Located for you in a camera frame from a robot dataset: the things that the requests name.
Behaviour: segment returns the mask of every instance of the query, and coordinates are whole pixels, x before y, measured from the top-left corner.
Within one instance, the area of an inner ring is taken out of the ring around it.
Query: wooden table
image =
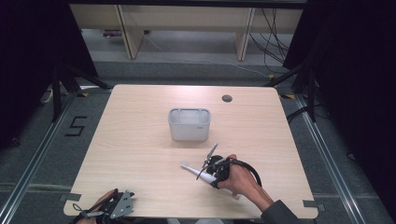
[[[230,103],[222,96],[233,97]],[[167,120],[174,107],[210,110],[209,138],[177,142]],[[274,200],[281,199],[299,218],[315,218],[316,208],[303,166],[275,89],[259,87],[118,85],[107,102],[72,193],[90,208],[110,189],[129,189],[132,217],[258,218],[260,210],[239,201],[182,169],[199,169],[218,143],[216,154],[232,153],[252,165]],[[78,214],[66,202],[64,212]]]

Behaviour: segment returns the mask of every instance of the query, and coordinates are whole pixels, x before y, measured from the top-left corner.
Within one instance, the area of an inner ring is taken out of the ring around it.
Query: black sleeve
[[[276,201],[264,213],[262,213],[262,220],[266,224],[300,224],[300,220],[295,216],[289,208],[282,203]]]

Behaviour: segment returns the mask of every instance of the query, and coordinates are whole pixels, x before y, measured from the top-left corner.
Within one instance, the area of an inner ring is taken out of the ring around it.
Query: round hole
[[[230,103],[233,100],[233,97],[231,95],[223,95],[221,97],[221,99],[225,102],[225,103]]]

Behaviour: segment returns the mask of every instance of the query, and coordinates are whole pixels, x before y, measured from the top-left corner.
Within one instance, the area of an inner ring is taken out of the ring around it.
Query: white floor
[[[83,30],[83,37],[95,62],[126,63],[222,63],[237,65],[274,65],[282,63],[265,55],[249,39],[247,55],[243,62],[236,57],[236,49],[231,33],[150,31],[145,35],[135,59],[128,59],[122,37],[103,36],[103,30]],[[264,48],[282,59],[279,48],[268,44],[260,34],[253,38]],[[278,35],[278,39],[288,46],[292,35]]]

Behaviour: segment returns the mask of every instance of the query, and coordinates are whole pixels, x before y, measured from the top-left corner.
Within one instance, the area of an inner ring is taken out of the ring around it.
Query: white plastic box
[[[173,108],[168,121],[176,141],[205,141],[209,136],[210,111],[204,108]]]

